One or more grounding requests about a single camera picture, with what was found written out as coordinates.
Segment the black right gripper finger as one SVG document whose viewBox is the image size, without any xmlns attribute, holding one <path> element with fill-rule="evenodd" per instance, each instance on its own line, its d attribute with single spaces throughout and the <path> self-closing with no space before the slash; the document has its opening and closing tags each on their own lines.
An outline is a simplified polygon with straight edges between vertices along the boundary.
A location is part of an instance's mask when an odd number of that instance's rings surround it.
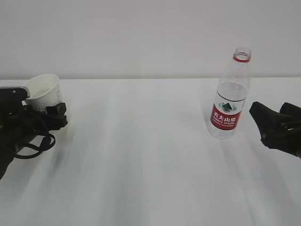
<svg viewBox="0 0 301 226">
<path fill-rule="evenodd" d="M 260 102 L 253 102 L 249 113 L 258 127 L 262 139 L 274 140 L 283 132 L 281 124 L 286 122 L 285 115 L 269 109 Z"/>
<path fill-rule="evenodd" d="M 279 111 L 281 114 L 287 116 L 285 123 L 288 125 L 301 124 L 301 108 L 291 103 L 285 102 Z"/>
</svg>

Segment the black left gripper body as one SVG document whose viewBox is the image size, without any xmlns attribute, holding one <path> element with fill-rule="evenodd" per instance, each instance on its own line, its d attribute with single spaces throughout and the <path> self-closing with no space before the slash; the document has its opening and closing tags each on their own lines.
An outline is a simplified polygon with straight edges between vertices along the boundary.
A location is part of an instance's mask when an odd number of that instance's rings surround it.
<svg viewBox="0 0 301 226">
<path fill-rule="evenodd" d="M 0 106 L 0 154 L 19 155 L 30 148 L 41 155 L 51 148 L 51 134 L 46 124 L 46 113 L 31 106 Z"/>
</svg>

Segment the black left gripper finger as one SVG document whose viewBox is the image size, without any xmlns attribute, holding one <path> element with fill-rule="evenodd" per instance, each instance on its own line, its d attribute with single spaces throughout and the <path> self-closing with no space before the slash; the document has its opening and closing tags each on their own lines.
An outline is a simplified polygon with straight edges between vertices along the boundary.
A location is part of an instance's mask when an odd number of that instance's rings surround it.
<svg viewBox="0 0 301 226">
<path fill-rule="evenodd" d="M 65 103 L 47 106 L 46 111 L 46 124 L 49 130 L 60 130 L 68 124 L 67 116 L 65 115 L 67 111 Z"/>
</svg>

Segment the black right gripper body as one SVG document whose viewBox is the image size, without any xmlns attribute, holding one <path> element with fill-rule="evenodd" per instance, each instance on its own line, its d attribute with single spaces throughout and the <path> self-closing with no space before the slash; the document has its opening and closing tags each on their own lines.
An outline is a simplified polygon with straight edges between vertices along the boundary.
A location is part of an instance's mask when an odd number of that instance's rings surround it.
<svg viewBox="0 0 301 226">
<path fill-rule="evenodd" d="M 301 122 L 281 123 L 278 127 L 260 130 L 261 142 L 269 149 L 301 158 Z"/>
</svg>

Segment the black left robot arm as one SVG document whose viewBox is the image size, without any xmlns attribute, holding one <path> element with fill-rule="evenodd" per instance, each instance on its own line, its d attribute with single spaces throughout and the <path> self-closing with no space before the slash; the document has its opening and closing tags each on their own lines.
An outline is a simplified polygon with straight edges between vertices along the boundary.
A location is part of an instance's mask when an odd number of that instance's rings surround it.
<svg viewBox="0 0 301 226">
<path fill-rule="evenodd" d="M 68 124 L 66 104 L 46 107 L 46 113 L 30 105 L 0 104 L 0 176 L 14 159 L 32 159 L 55 145 L 50 133 Z"/>
</svg>

